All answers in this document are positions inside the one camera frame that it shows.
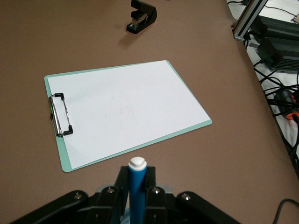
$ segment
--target screw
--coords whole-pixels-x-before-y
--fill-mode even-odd
[[[74,196],[75,199],[80,199],[82,198],[82,194],[79,194],[78,192],[76,193],[76,195]]]
[[[107,189],[107,193],[112,194],[113,192],[114,192],[114,189],[113,189],[113,188],[109,187],[109,188]]]
[[[153,188],[151,191],[154,192],[156,195],[160,193],[159,188]]]
[[[182,198],[185,199],[186,201],[189,201],[191,199],[191,197],[189,195],[187,195],[186,193],[182,194]]]

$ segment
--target white paper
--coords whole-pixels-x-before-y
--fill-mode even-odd
[[[166,61],[48,78],[74,130],[72,169],[210,120]],[[63,104],[57,105],[63,110]]]

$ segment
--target black stapler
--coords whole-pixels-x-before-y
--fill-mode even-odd
[[[131,13],[132,23],[127,25],[127,31],[132,34],[138,34],[156,21],[156,7],[138,0],[132,0],[131,7],[137,9]]]

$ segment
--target brown table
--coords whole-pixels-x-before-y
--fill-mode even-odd
[[[57,197],[92,195],[144,157],[157,183],[190,190],[241,223],[272,223],[299,181],[225,1],[148,0],[157,20],[126,32],[130,0],[0,2],[0,223]],[[70,173],[61,169],[43,78],[169,60],[213,124]],[[286,204],[279,223],[296,223]]]

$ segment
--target blue marker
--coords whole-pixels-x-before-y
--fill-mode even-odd
[[[142,157],[134,157],[129,165],[130,224],[142,224],[145,210],[145,173],[147,163]]]

